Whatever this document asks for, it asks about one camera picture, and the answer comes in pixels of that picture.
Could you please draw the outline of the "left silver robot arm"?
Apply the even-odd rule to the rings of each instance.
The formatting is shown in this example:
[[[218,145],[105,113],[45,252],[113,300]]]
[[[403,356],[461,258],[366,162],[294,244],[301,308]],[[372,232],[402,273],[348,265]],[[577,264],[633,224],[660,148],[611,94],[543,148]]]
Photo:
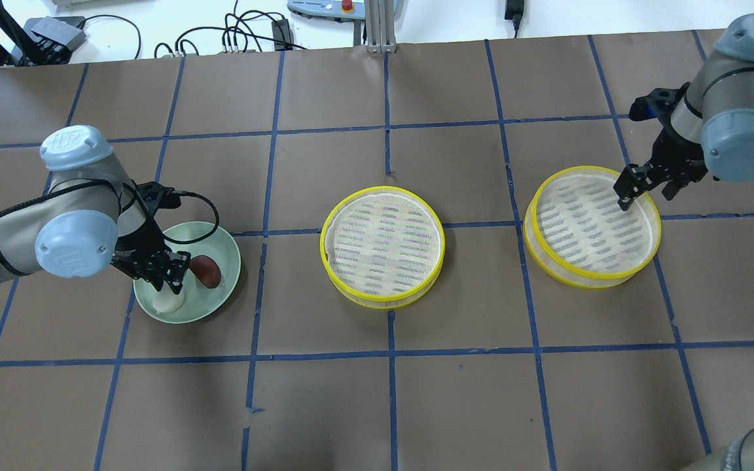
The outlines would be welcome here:
[[[87,278],[114,266],[183,297],[190,254],[168,247],[156,205],[145,201],[157,184],[135,184],[93,126],[55,131],[39,154],[50,191],[0,211],[0,284],[40,271]]]

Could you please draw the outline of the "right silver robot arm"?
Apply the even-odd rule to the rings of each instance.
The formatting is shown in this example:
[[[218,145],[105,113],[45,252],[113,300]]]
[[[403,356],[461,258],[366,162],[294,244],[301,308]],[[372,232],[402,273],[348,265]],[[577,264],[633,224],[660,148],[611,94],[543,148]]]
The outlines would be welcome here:
[[[638,97],[628,116],[662,129],[649,161],[626,165],[613,186],[623,211],[658,187],[673,200],[706,174],[754,182],[754,13],[730,23],[694,80]]]

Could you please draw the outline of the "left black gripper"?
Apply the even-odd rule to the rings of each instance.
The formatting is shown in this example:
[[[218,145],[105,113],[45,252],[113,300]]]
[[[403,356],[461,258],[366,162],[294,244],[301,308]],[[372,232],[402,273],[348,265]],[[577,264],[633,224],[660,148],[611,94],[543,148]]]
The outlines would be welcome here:
[[[165,233],[154,215],[159,209],[177,209],[181,193],[156,182],[123,184],[122,217],[133,217],[132,231],[119,235],[113,251],[113,267],[132,279],[148,281],[156,292],[164,283],[174,295],[183,289],[190,253],[175,253],[166,244]]]

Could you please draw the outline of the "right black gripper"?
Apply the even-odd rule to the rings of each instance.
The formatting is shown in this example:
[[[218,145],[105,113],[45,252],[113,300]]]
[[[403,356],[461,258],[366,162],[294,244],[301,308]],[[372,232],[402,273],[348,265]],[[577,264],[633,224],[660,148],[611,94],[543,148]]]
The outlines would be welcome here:
[[[708,169],[700,143],[678,132],[672,123],[674,111],[685,109],[689,83],[678,89],[655,88],[632,102],[628,118],[634,122],[656,119],[662,126],[653,142],[651,158],[643,165],[628,164],[615,182],[617,205],[628,211],[638,196],[662,186],[662,197],[673,201],[691,183],[700,182]]]

